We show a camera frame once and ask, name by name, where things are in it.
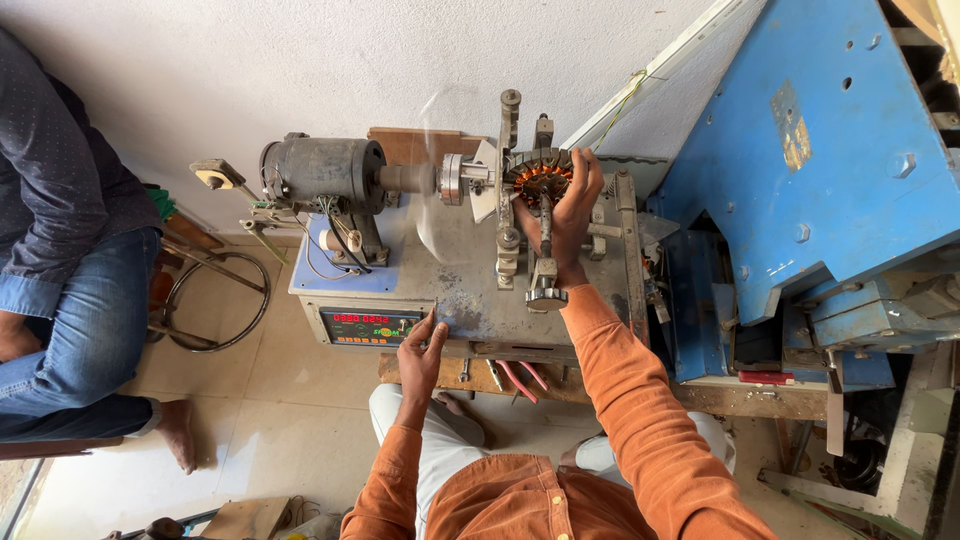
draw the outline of digital counter display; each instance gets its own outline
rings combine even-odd
[[[364,312],[319,310],[330,343],[361,347],[399,347],[421,315],[417,311]]]

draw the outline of hex bolt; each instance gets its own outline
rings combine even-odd
[[[810,228],[806,225],[806,223],[801,223],[797,226],[797,230],[793,233],[793,239],[798,244],[803,244],[810,239]]]
[[[873,51],[880,44],[880,34],[874,34],[874,37],[867,43],[867,50]]]
[[[913,154],[898,154],[887,161],[887,175],[891,178],[906,178],[917,168],[917,159]]]

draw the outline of wooden table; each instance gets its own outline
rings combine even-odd
[[[550,386],[545,391],[535,382],[527,387],[537,398],[590,404],[590,396],[584,388],[583,374],[578,368],[567,368],[566,378],[560,381],[563,366],[560,364],[534,364],[537,372]],[[493,382],[493,376],[487,361],[472,359],[469,365],[470,379],[460,382],[458,377],[464,368],[462,358],[441,358],[440,376],[437,387],[449,390],[473,390],[490,394],[513,396],[516,388],[506,374],[501,373],[504,390],[501,392]],[[381,354],[378,375],[382,382],[400,383],[396,355]],[[766,418],[788,418],[795,420],[826,420],[827,393],[810,390],[797,390],[784,387],[776,389],[754,388],[752,386],[700,386],[694,384],[670,383],[673,395],[689,411],[701,411],[708,414],[731,416],[759,416]],[[764,394],[773,392],[775,396]]]

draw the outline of blue jeans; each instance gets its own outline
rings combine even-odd
[[[153,227],[105,239],[81,259],[54,319],[28,317],[46,350],[0,364],[0,442],[106,438],[156,424],[156,400],[113,392],[140,360],[158,244]]]

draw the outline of dark patterned shirt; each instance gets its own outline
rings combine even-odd
[[[100,240],[159,223],[84,102],[0,29],[0,309],[52,318]]]

